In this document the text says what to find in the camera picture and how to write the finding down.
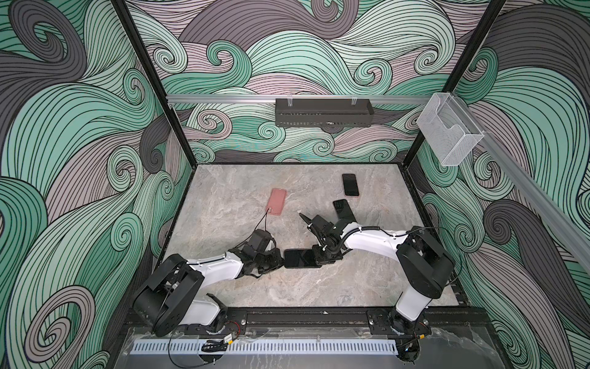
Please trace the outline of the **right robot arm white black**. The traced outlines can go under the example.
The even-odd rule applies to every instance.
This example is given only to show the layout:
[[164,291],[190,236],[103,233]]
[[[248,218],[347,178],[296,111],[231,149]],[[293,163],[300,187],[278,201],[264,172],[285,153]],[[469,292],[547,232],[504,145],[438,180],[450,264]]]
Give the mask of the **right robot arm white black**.
[[333,224],[319,215],[299,216],[317,239],[312,252],[319,265],[333,264],[351,251],[370,252],[399,262],[410,286],[396,302],[393,317],[398,321],[416,322],[429,303],[441,297],[456,266],[455,259],[424,227],[395,232],[361,225],[351,218]]

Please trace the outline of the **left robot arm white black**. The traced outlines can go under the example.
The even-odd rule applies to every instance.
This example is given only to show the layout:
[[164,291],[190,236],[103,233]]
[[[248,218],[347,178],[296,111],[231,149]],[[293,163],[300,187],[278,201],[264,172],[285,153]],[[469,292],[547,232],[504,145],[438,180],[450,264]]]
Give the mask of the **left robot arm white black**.
[[186,259],[167,257],[136,290],[132,308],[151,332],[164,337],[178,327],[217,333],[227,321],[227,306],[199,290],[221,281],[260,278],[284,266],[272,235],[255,230],[248,239],[220,256]]

